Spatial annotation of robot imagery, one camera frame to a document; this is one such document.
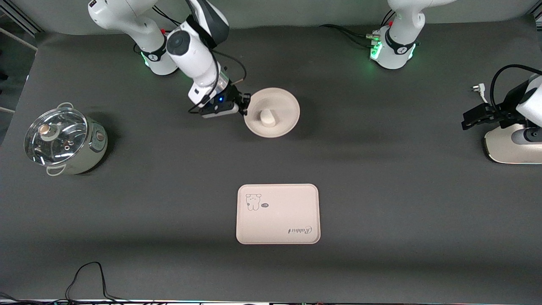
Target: cable connector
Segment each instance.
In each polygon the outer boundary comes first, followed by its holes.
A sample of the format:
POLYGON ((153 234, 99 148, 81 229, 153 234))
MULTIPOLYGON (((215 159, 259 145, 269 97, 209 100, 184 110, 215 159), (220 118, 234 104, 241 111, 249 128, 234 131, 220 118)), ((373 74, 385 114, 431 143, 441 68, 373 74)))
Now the cable connector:
POLYGON ((365 34, 365 38, 369 40, 380 41, 379 34, 365 34))
POLYGON ((483 102, 486 104, 489 104, 488 101, 486 100, 486 85, 484 83, 473 86, 472 91, 478 92, 483 102))

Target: round pot lid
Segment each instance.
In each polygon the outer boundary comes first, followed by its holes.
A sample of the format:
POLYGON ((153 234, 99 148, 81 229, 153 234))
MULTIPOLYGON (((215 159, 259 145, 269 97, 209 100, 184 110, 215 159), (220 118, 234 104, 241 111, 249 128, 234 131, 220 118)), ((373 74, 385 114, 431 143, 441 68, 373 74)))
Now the round pot lid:
POLYGON ((24 150, 40 165, 57 165, 81 149, 87 129, 87 120, 81 112, 68 107, 53 109, 32 123, 24 140, 24 150))
POLYGON ((298 100, 281 88, 266 88, 254 93, 244 117, 248 129, 264 138, 278 138, 297 125, 298 100))

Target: white plug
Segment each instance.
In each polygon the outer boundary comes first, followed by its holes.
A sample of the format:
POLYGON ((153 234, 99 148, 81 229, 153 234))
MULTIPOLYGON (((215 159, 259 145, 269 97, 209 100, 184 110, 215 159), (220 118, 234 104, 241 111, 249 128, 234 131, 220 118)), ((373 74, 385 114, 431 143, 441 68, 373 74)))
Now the white plug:
POLYGON ((484 83, 472 87, 474 92, 479 92, 483 102, 489 104, 486 100, 486 85, 484 83))

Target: black strap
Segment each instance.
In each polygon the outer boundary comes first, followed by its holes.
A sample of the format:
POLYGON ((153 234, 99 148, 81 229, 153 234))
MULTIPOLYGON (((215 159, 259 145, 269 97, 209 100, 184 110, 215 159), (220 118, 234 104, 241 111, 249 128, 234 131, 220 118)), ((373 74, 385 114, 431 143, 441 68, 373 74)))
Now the black strap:
POLYGON ((167 43, 167 38, 166 36, 164 36, 164 43, 162 44, 161 48, 159 48, 158 50, 154 52, 145 52, 141 50, 141 53, 143 54, 143 56, 147 57, 150 61, 154 61, 154 62, 160 61, 162 56, 166 54, 166 43, 167 43))
POLYGON ((198 33, 199 37, 203 40, 203 43, 205 43, 208 48, 216 48, 215 40, 212 38, 211 35, 209 35, 209 33, 207 33, 204 28, 199 25, 199 23, 194 19, 194 16, 188 16, 188 18, 186 18, 186 22, 192 29, 194 29, 194 31, 198 33))
POLYGON ((386 31, 385 38, 386 38, 386 43, 388 44, 388 46, 390 46, 395 51, 395 54, 397 55, 403 55, 407 53, 408 50, 410 50, 416 43, 416 41, 414 41, 413 43, 409 43, 408 45, 402 45, 398 42, 393 41, 393 39, 390 36, 390 29, 386 31))

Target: green indicator light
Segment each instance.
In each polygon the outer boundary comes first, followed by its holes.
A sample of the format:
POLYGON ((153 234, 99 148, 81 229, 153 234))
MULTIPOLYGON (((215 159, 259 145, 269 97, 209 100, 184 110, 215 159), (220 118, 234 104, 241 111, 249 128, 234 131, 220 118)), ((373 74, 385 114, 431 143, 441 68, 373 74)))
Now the green indicator light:
POLYGON ((414 43, 414 46, 412 47, 412 51, 410 51, 410 55, 408 56, 408 59, 411 59, 414 55, 414 49, 416 48, 416 44, 414 43))
POLYGON ((141 57, 143 57, 143 60, 145 61, 145 66, 149 66, 149 63, 147 62, 147 58, 145 57, 145 55, 143 55, 143 52, 141 52, 141 57))
POLYGON ((380 51, 382 50, 382 43, 381 43, 381 42, 378 42, 378 43, 376 44, 376 46, 374 46, 374 49, 376 49, 376 50, 373 50, 373 51, 371 52, 371 57, 372 57, 373 59, 377 59, 378 56, 380 55, 380 51))

